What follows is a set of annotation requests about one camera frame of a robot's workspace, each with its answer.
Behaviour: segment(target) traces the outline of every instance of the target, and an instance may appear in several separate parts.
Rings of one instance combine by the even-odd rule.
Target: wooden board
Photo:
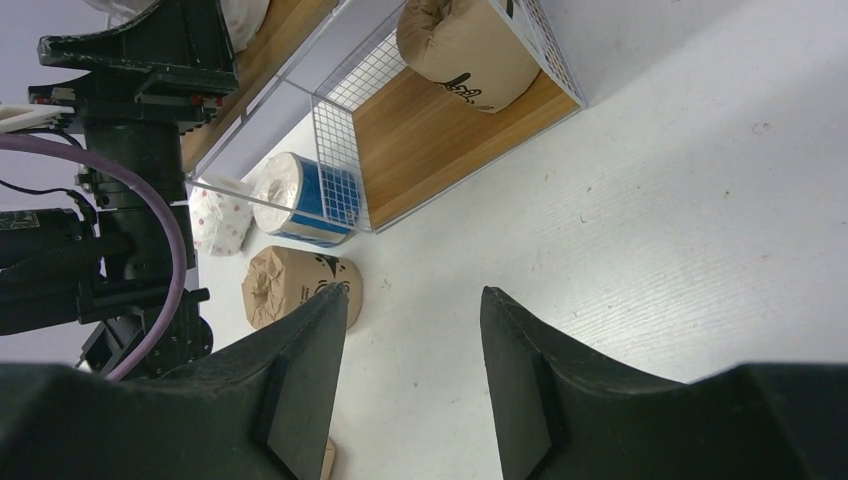
[[[256,39],[236,54],[239,90],[224,99],[214,122],[183,137],[185,171],[193,170],[209,153],[337,4],[338,0],[271,0]]]
[[[580,107],[544,72],[481,113],[409,68],[353,114],[365,197],[380,228]]]

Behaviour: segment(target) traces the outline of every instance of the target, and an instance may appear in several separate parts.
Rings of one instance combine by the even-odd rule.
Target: paper towel roll
[[[250,195],[250,186],[231,178],[204,174],[200,183],[212,185],[243,195]],[[245,200],[224,195],[202,187],[195,187],[188,200],[191,212],[191,232],[194,248],[201,253],[226,257],[241,250],[241,244],[253,211]]]
[[[302,162],[309,162],[309,167],[316,169],[312,166],[314,162],[311,160],[304,160],[290,152],[284,152],[270,158],[262,170],[260,180],[256,183],[253,197],[293,210],[304,211],[304,204],[309,200],[305,196],[316,196],[317,207],[314,208],[314,212],[310,213],[320,215],[320,191],[305,191],[304,176],[306,173]],[[256,226],[269,235],[300,240],[320,247],[338,245],[350,233],[350,228],[339,227],[328,222],[265,205],[254,204],[253,216],[256,219]]]

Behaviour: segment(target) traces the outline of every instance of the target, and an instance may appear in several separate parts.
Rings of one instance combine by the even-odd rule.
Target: purple cable
[[[106,375],[106,378],[109,380],[120,380],[138,365],[144,356],[153,349],[156,342],[162,338],[180,305],[183,288],[185,288],[187,261],[183,235],[180,232],[180,227],[174,218],[174,214],[171,213],[168,204],[162,200],[162,197],[156,193],[156,190],[141,177],[133,173],[132,170],[95,153],[29,135],[8,134],[0,134],[0,150],[47,155],[99,170],[123,182],[135,191],[147,203],[150,210],[159,219],[159,222],[162,223],[162,228],[165,229],[165,236],[168,237],[168,246],[171,248],[171,260],[174,267],[173,274],[171,275],[171,285],[168,287],[168,296],[165,298],[165,304],[162,306],[162,311],[159,312],[159,316],[156,318],[153,327],[150,328],[150,331],[147,332],[147,335],[135,350],[130,352],[123,362],[115,366]]]

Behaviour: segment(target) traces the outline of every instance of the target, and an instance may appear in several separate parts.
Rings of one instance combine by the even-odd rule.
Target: purple hose
[[[150,331],[147,332],[147,335],[138,344],[138,347],[130,352],[123,362],[119,363],[106,375],[106,378],[109,380],[120,380],[138,365],[144,356],[153,349],[156,342],[162,338],[180,305],[183,288],[185,288],[187,262],[183,235],[180,232],[180,227],[174,218],[174,214],[171,213],[168,204],[162,200],[162,197],[156,193],[156,190],[141,177],[128,168],[95,153],[29,135],[8,134],[0,134],[0,150],[47,155],[99,170],[123,182],[135,191],[147,203],[156,215],[156,218],[159,219],[159,222],[162,223],[162,227],[165,229],[165,236],[168,237],[168,246],[171,249],[171,259],[174,267],[173,274],[171,275],[171,285],[168,287],[168,296],[165,298],[165,304],[162,306],[162,311],[159,312],[159,316],[156,318],[153,327],[150,328]]]

